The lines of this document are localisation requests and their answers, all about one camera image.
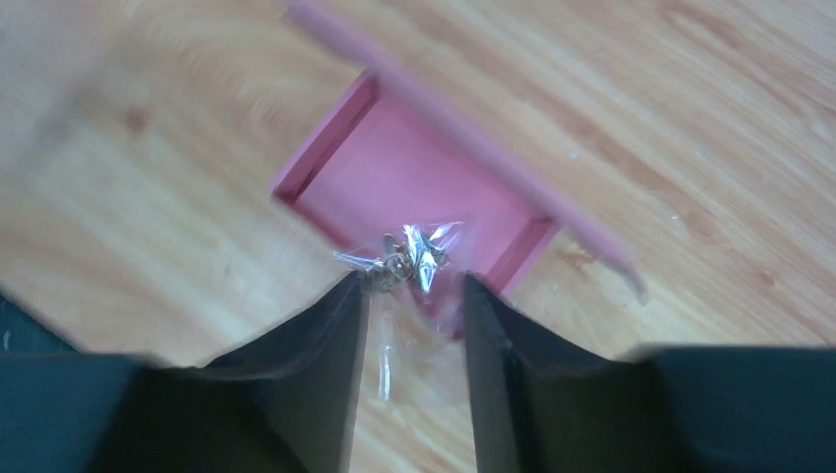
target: pink wooden board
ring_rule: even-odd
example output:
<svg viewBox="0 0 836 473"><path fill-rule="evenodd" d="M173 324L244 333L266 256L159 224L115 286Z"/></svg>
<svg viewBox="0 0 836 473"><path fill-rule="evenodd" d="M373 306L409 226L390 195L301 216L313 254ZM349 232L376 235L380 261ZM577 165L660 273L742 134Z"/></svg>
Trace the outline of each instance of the pink wooden board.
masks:
<svg viewBox="0 0 836 473"><path fill-rule="evenodd" d="M276 184L279 198L343 249L406 223L472 222L471 269L503 292L558 230L370 74L349 89Z"/></svg>
<svg viewBox="0 0 836 473"><path fill-rule="evenodd" d="M469 214L481 226L472 269L507 293L560 222L647 301L618 240L517 157L316 1L293 0L287 13L335 54L367 66L273 186L338 246L413 218Z"/></svg>

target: black panel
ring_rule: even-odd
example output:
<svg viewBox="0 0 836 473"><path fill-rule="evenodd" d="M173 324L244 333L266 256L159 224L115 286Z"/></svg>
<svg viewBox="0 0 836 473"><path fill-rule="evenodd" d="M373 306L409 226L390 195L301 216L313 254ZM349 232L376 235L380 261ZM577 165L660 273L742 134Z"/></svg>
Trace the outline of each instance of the black panel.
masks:
<svg viewBox="0 0 836 473"><path fill-rule="evenodd" d="M481 473L836 471L836 351L602 359L473 276L465 345Z"/></svg>
<svg viewBox="0 0 836 473"><path fill-rule="evenodd" d="M0 471L339 471L365 333L352 273L205 369L84 354L2 357Z"/></svg>

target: pink box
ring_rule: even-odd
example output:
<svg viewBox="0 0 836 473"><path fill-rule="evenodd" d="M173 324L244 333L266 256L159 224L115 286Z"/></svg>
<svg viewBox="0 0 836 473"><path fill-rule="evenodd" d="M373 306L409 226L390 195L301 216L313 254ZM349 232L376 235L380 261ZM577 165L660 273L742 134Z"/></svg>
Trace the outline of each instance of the pink box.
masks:
<svg viewBox="0 0 836 473"><path fill-rule="evenodd" d="M507 293L568 226L604 262L635 276L613 238L356 32L313 2L289 15L368 66L273 185L337 246L362 246L407 223L474 222L472 269Z"/></svg>

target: plastic bag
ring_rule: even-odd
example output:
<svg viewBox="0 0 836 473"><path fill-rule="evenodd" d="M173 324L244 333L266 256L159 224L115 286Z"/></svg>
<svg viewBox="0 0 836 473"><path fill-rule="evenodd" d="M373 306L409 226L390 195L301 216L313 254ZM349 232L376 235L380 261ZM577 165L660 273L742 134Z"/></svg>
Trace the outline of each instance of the plastic bag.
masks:
<svg viewBox="0 0 836 473"><path fill-rule="evenodd" d="M361 390L380 399L466 399L461 283L474 247L464 221L405 224L334 257L367 276L369 334Z"/></svg>

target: wooden floor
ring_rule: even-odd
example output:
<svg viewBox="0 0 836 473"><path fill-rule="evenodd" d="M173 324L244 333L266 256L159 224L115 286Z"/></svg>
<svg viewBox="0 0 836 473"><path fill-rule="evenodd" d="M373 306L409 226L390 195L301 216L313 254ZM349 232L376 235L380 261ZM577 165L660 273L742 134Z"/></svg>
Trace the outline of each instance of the wooden floor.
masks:
<svg viewBox="0 0 836 473"><path fill-rule="evenodd" d="M632 246L649 304L560 235L532 317L608 357L836 341L836 3L328 3ZM344 268L268 184L360 70L268 0L0 0L2 291L173 364L292 316ZM466 403L373 397L352 471L475 469Z"/></svg>

